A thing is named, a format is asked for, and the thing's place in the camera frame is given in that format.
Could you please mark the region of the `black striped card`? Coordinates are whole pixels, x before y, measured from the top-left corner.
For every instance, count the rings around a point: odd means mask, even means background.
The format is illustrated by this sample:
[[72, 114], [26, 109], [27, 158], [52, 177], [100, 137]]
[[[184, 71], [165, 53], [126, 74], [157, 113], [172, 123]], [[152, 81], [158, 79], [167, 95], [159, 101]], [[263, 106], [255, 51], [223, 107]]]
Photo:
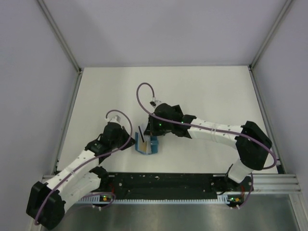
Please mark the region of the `black striped card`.
[[139, 138], [142, 142], [145, 142], [145, 138], [144, 138], [144, 126], [143, 124], [138, 126], [138, 134], [139, 134]]

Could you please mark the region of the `blue leather card holder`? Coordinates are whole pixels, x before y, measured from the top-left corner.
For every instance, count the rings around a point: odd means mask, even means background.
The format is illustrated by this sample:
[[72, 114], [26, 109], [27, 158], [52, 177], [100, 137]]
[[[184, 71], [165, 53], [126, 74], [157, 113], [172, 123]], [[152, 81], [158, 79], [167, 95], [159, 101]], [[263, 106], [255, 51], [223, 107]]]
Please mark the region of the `blue leather card holder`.
[[158, 153], [158, 138], [156, 136], [142, 136], [135, 133], [135, 150], [143, 155], [151, 155]]

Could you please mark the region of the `gold credit card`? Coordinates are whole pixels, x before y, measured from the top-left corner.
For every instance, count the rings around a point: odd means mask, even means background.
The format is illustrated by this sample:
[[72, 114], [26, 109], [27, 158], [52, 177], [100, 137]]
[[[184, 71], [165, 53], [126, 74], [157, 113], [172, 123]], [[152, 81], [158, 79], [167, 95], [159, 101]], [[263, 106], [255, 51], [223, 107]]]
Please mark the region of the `gold credit card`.
[[139, 142], [138, 151], [142, 154], [147, 154], [147, 142]]

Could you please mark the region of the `black card tray box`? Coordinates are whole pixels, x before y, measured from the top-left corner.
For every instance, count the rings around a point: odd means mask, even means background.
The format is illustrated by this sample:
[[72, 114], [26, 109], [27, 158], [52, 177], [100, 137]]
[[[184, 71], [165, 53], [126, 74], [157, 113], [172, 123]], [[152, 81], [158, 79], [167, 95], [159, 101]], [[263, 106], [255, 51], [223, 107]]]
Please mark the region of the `black card tray box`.
[[182, 112], [182, 109], [179, 105], [174, 105], [172, 106], [172, 109], [177, 113], [179, 114], [180, 116], [183, 116], [183, 112]]

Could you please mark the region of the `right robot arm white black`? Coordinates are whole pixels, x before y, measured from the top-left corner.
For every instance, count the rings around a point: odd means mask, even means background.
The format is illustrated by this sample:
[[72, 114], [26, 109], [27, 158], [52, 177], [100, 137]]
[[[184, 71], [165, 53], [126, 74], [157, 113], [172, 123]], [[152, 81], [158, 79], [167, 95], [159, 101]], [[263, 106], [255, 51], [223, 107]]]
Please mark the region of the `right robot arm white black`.
[[177, 137], [224, 144], [238, 152], [238, 160], [232, 164], [224, 179], [229, 190], [237, 190], [247, 175], [264, 168], [272, 141], [256, 123], [246, 121], [241, 126], [217, 124], [194, 115], [185, 115], [179, 105], [170, 106], [160, 101], [151, 101], [150, 104], [154, 113], [148, 117], [145, 135], [172, 133]]

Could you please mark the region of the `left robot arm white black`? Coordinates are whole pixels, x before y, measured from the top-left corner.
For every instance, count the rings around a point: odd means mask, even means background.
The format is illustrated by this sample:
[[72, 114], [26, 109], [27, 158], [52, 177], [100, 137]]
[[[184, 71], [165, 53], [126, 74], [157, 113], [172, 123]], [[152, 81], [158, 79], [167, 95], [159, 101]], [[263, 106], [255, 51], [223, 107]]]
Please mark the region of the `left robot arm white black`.
[[68, 209], [89, 192], [104, 191], [109, 179], [99, 174], [100, 164], [111, 154], [135, 143], [132, 131], [118, 122], [108, 122], [103, 133], [90, 141], [80, 155], [64, 170], [46, 182], [36, 182], [30, 191], [26, 213], [34, 225], [55, 228]]

